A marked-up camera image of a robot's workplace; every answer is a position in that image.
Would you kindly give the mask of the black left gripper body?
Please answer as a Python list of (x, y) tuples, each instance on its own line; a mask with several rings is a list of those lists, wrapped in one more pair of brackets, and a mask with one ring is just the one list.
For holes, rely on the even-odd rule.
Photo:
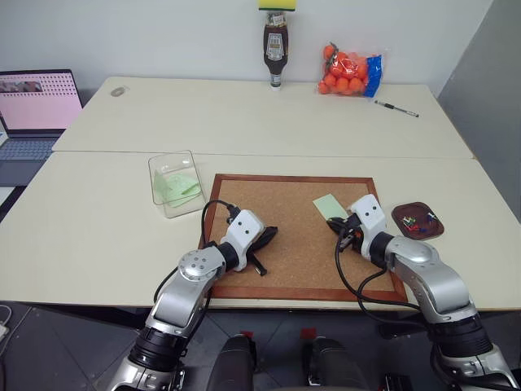
[(256, 250), (266, 246), (272, 239), (272, 231), (265, 230), (257, 240), (247, 250), (247, 255), (254, 253)]

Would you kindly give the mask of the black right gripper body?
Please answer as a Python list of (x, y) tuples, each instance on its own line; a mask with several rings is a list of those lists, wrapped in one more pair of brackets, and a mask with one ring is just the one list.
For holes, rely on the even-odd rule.
[(341, 239), (348, 235), (352, 235), (352, 244), (349, 246), (353, 251), (360, 252), (361, 251), (361, 245), (363, 243), (363, 232), (361, 229), (361, 220), (360, 218), (354, 213), (351, 214), (348, 219), (348, 227), (349, 232), (343, 233), (340, 237)]

